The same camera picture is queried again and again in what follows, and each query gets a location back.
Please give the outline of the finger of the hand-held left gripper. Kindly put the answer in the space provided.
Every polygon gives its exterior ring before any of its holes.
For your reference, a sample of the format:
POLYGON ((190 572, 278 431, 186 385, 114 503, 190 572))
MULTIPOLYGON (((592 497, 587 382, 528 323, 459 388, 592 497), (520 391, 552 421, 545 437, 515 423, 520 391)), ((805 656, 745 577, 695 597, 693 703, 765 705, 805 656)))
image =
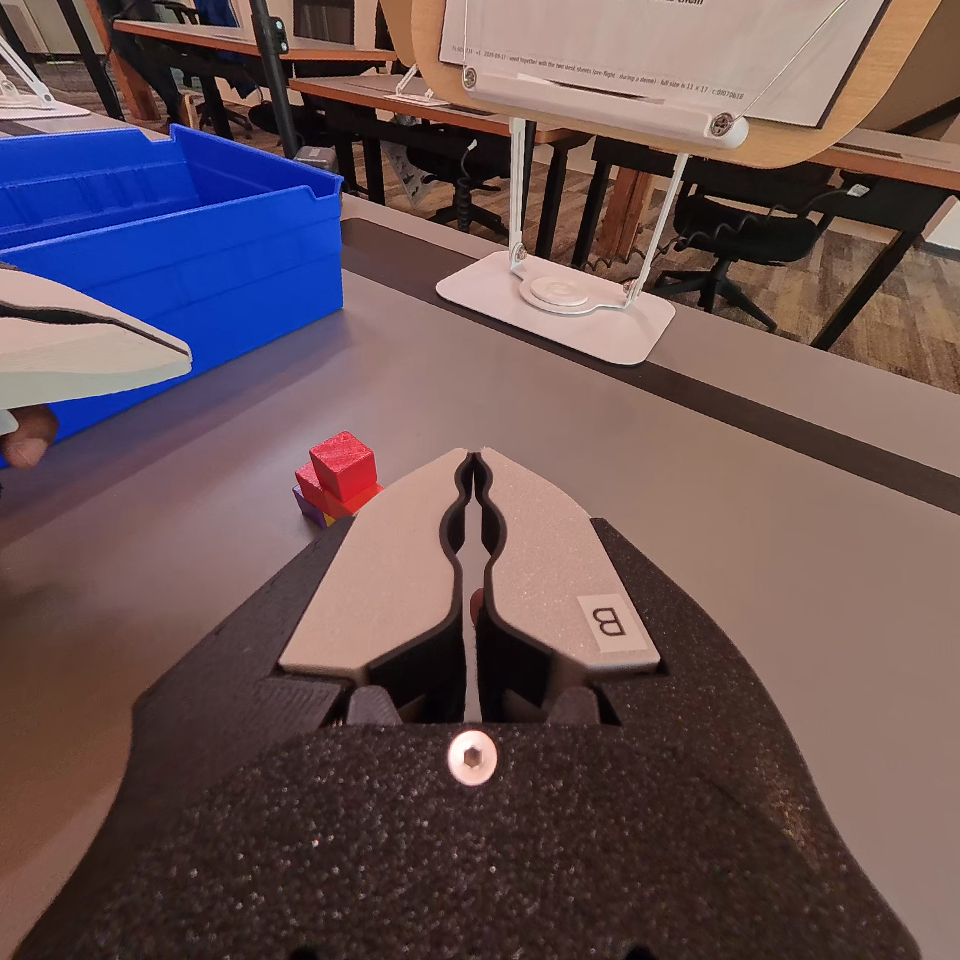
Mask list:
POLYGON ((181 340, 64 284, 1 267, 1 317, 48 325, 108 324, 178 350, 181 340))
POLYGON ((135 318, 1 319, 1 407, 135 390, 188 374, 189 345, 135 318))

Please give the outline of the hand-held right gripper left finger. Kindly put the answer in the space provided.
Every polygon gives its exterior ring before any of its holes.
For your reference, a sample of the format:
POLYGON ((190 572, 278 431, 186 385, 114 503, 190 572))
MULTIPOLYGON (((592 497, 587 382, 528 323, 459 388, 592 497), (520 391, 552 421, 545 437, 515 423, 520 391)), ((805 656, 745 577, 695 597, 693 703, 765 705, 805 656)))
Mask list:
POLYGON ((349 523, 279 667, 387 690, 400 710, 462 710, 462 568, 472 454, 455 448, 395 481, 349 523))

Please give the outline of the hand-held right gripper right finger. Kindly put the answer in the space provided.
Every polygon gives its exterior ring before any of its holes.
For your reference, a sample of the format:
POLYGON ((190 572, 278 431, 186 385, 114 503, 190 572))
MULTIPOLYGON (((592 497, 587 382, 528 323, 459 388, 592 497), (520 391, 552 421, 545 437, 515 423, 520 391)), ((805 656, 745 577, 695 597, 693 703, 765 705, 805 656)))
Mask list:
POLYGON ((590 515, 485 447, 474 490, 489 552, 476 625, 483 716, 546 716, 568 689, 657 671, 661 656, 590 515))

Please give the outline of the stack of coloured cubes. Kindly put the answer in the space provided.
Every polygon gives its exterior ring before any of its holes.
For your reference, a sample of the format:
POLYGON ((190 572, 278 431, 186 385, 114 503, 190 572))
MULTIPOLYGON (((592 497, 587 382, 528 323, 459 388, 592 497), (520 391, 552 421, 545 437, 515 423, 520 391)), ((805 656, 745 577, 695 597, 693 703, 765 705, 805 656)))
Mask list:
POLYGON ((294 494, 301 510, 315 514, 318 522, 330 525, 343 518, 356 516, 359 510, 383 491, 377 483, 359 491, 354 497, 341 500, 332 489, 321 482, 313 462, 306 462, 294 472, 294 494))

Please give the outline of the red wooden cube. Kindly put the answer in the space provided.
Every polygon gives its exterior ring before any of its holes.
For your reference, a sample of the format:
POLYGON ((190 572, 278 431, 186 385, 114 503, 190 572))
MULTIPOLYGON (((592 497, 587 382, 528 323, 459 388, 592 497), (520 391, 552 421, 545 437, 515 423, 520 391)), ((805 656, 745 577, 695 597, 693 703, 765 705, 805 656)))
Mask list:
POLYGON ((310 448, 318 483, 346 503, 378 485, 375 453, 349 431, 342 431, 310 448))

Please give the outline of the blue plastic bin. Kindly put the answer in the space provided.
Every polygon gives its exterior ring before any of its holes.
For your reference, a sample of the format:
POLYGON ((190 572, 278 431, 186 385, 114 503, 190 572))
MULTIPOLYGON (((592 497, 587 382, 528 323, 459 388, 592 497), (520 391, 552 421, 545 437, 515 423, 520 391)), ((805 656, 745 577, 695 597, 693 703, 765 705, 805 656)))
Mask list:
POLYGON ((2 266, 173 335, 185 375, 50 404, 71 436, 343 306, 342 177, 172 126, 2 139, 2 266))

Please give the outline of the grey desk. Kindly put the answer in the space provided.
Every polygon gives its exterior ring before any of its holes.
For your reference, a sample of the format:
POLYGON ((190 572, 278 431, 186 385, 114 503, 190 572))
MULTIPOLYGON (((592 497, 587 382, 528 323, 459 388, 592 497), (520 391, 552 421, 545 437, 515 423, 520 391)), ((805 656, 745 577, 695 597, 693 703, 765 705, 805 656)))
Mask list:
POLYGON ((604 518, 749 660, 925 958, 958 957, 958 515, 402 292, 490 241, 346 197, 340 313, 2 473, 2 958, 114 800, 138 696, 310 541, 349 430, 387 485, 492 447, 604 518))

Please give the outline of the wooden top desk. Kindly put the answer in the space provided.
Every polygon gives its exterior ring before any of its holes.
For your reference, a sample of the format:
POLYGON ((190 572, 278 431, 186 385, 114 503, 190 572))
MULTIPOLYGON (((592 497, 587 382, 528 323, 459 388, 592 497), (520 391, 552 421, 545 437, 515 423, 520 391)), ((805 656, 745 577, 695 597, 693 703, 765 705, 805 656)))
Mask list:
MULTIPOLYGON (((268 16, 267 20, 268 31, 278 35, 274 45, 282 84, 291 81, 296 70, 303 65, 318 68, 319 77, 334 77, 357 75, 398 58, 393 51, 287 35, 281 18, 268 16)), ((199 80, 203 105, 212 130, 219 137, 234 138, 217 79, 233 86, 237 82, 249 83, 255 88, 267 86, 267 71, 252 31, 165 20, 117 19, 112 27, 116 35, 136 37, 145 42, 147 52, 155 62, 177 68, 185 77, 199 80)))
POLYGON ((384 142, 423 147, 458 160, 475 135, 490 135, 494 147, 509 148, 510 222, 508 250, 486 255, 478 265, 463 268, 438 283, 438 294, 455 306, 470 307, 518 330, 586 356, 617 364, 634 364, 651 352, 673 316, 675 298, 653 290, 662 271, 709 271, 714 256, 694 248, 676 250, 676 203, 684 189, 737 210, 764 214, 774 206, 798 210, 814 196, 832 188, 868 187, 864 196, 839 196, 819 201, 809 213, 818 223, 826 213, 834 219, 896 230, 894 239, 874 259, 870 269, 847 294, 830 321, 811 342, 828 351, 846 331, 886 278, 921 237, 930 218, 949 196, 958 194, 958 168, 908 148, 942 149, 942 143, 855 129, 845 141, 815 158, 781 169, 754 169, 730 157, 706 159, 689 152, 656 150, 597 135, 593 158, 599 162, 587 194, 577 245, 569 267, 551 263, 553 232, 563 189, 567 141, 579 145, 591 137, 571 121, 551 121, 554 158, 544 193, 539 234, 534 251, 523 241, 526 210, 526 150, 535 145, 536 121, 482 110, 478 103, 460 104, 439 97, 428 105, 388 99, 400 77, 371 74, 360 77, 296 78, 291 86, 323 102, 328 126, 338 135, 358 134, 365 146, 369 195, 383 203, 380 147, 384 142), (612 163, 634 174, 667 176, 668 188, 654 224, 640 274, 618 283, 583 273, 606 195, 612 163))

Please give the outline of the person's left hand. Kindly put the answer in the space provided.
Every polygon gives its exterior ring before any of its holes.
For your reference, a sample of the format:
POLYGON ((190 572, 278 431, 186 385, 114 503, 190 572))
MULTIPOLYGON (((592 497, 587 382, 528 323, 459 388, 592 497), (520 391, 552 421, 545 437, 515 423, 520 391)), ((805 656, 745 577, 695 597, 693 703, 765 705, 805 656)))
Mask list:
POLYGON ((54 444, 59 422, 45 404, 15 408, 9 411, 16 426, 2 432, 2 459, 11 467, 28 470, 35 467, 54 444))

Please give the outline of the white document stand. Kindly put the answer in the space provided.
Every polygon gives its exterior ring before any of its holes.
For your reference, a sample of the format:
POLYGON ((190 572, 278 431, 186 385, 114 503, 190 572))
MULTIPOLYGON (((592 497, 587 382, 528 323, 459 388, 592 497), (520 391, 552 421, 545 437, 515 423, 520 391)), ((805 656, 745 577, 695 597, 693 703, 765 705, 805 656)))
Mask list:
POLYGON ((654 253, 689 156, 783 168, 833 146, 900 73, 939 2, 381 3, 394 51, 441 100, 510 120, 508 251, 438 282, 446 301, 618 366, 666 331, 672 304, 529 253, 525 122, 673 154, 654 253))
POLYGON ((421 76, 419 66, 414 63, 396 84, 388 99, 398 102, 410 102, 428 106, 439 106, 445 101, 437 97, 433 88, 426 85, 421 76))
POLYGON ((52 119, 89 115, 84 107, 60 102, 1 34, 1 55, 26 89, 16 86, 1 70, 1 120, 52 119))

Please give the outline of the black pole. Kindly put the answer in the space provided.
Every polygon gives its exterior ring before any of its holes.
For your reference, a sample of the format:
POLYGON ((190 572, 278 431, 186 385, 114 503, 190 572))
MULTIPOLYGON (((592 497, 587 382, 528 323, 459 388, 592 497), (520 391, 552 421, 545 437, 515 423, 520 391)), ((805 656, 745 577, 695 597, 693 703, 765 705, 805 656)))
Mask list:
POLYGON ((301 143, 294 124, 282 65, 282 55, 290 52, 285 26, 282 18, 270 14, 266 1, 249 1, 248 4, 283 153, 288 160, 294 160, 301 143))

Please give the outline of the black office chair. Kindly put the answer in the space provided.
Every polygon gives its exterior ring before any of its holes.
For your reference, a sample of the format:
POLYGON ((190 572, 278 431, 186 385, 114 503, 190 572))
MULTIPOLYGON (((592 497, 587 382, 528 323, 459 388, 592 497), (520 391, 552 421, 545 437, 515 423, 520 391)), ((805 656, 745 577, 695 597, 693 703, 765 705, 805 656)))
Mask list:
POLYGON ((653 290, 668 300, 698 292, 698 306, 707 313, 714 311, 715 300, 721 298, 774 333, 776 322, 729 279, 730 267, 740 260, 782 266, 804 258, 834 220, 833 213, 825 213, 819 222, 813 222, 810 212, 817 204, 839 196, 859 198, 868 191, 860 184, 844 185, 823 191, 797 210, 774 205, 760 214, 736 209, 685 187, 674 212, 675 250, 705 252, 715 261, 710 270, 663 270, 653 290))
POLYGON ((490 186, 495 179, 509 179, 511 174, 509 148, 488 147, 472 140, 461 156, 454 159, 443 153, 410 147, 408 159, 427 174, 428 182, 453 186, 451 205, 438 210, 430 219, 442 225, 454 224, 462 233, 468 233, 473 223, 493 231, 501 237, 509 235, 502 219, 473 201, 474 191, 498 192, 490 186))

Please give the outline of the printed instruction sheet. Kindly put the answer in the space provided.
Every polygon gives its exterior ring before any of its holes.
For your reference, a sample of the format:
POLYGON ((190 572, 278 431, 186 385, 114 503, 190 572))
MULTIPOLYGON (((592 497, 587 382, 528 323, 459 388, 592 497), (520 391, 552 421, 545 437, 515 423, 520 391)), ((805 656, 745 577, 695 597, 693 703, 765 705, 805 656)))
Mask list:
POLYGON ((820 128, 882 1, 446 2, 439 60, 820 128))

